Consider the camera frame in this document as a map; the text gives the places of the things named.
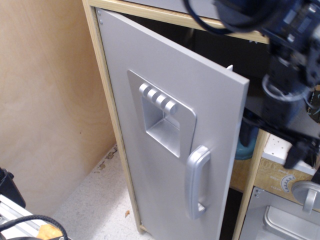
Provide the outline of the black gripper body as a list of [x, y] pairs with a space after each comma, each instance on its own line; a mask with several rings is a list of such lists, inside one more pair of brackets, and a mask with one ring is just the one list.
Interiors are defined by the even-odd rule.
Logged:
[[276, 103], [264, 98], [248, 98], [242, 117], [242, 137], [248, 128], [258, 128], [291, 143], [303, 155], [320, 153], [320, 124], [306, 111], [304, 101]]

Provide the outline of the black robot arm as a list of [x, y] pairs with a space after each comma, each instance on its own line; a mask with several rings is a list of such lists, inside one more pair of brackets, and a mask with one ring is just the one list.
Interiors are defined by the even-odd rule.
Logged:
[[320, 151], [320, 128], [307, 114], [309, 97], [320, 83], [320, 3], [317, 0], [216, 0], [223, 28], [192, 18], [213, 35], [258, 31], [268, 38], [269, 70], [262, 80], [263, 98], [248, 99], [240, 140], [248, 144], [258, 127], [291, 144], [284, 167], [299, 161], [313, 166]]

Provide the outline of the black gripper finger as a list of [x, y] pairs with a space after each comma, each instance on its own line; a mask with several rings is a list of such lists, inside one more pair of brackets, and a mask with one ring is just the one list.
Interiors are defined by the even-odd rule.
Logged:
[[298, 141], [288, 151], [284, 168], [292, 169], [299, 161], [303, 161], [309, 166], [313, 166], [313, 153], [306, 142]]
[[257, 138], [258, 128], [246, 122], [241, 123], [240, 128], [240, 143], [244, 147], [251, 145], [254, 140]]

